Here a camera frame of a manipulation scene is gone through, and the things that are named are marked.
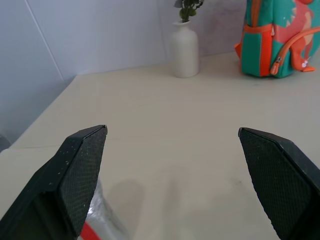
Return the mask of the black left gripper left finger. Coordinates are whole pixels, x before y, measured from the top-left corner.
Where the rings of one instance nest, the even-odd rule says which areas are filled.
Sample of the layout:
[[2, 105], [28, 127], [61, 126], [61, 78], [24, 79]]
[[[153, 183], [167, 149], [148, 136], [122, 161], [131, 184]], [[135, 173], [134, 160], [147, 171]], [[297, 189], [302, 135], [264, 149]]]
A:
[[77, 240], [97, 187], [108, 129], [68, 136], [0, 219], [0, 240]]

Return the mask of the white ceramic vase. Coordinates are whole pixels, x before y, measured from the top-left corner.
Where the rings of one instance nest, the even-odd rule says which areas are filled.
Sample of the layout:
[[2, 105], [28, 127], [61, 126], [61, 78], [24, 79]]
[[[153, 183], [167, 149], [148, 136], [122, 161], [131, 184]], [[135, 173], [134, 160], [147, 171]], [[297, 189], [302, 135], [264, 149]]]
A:
[[178, 21], [171, 37], [171, 59], [173, 73], [178, 78], [190, 78], [199, 73], [199, 40], [190, 28], [190, 21]]

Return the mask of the teal dinosaur backpack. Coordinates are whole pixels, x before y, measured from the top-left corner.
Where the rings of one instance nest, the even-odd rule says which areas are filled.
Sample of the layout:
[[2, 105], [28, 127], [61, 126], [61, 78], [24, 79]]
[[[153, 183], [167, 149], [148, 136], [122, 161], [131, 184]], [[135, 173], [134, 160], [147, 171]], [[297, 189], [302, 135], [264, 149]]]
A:
[[320, 47], [320, 0], [247, 0], [240, 43], [234, 46], [244, 74], [284, 78], [313, 72]]

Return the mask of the pink flower bouquet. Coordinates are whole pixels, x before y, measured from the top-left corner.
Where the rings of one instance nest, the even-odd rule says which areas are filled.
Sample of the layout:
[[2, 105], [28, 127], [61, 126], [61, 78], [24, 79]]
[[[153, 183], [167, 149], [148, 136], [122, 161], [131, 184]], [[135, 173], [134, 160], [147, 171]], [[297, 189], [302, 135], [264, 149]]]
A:
[[175, 0], [174, 7], [179, 10], [179, 16], [182, 23], [186, 23], [197, 13], [205, 0]]

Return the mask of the clear jar with grey lid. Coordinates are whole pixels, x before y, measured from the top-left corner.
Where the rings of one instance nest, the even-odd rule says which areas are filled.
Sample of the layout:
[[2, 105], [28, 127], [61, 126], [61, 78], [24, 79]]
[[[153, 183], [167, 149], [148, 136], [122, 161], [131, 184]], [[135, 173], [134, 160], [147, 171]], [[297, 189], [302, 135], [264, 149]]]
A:
[[129, 240], [128, 231], [104, 198], [100, 180], [77, 240]]

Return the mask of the dark grey rounded object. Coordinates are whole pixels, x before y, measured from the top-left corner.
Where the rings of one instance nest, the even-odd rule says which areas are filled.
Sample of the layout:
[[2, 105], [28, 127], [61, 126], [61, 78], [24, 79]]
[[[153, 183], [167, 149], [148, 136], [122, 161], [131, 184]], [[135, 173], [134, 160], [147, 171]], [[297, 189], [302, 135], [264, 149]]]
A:
[[11, 142], [3, 135], [0, 134], [0, 153], [11, 146]]

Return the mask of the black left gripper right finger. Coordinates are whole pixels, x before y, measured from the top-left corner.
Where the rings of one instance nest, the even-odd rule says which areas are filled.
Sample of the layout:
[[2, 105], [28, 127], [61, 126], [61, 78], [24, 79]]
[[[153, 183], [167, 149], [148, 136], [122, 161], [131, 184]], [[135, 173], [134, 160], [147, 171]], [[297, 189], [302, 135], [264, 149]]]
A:
[[289, 139], [241, 127], [253, 188], [280, 240], [320, 240], [320, 169]]

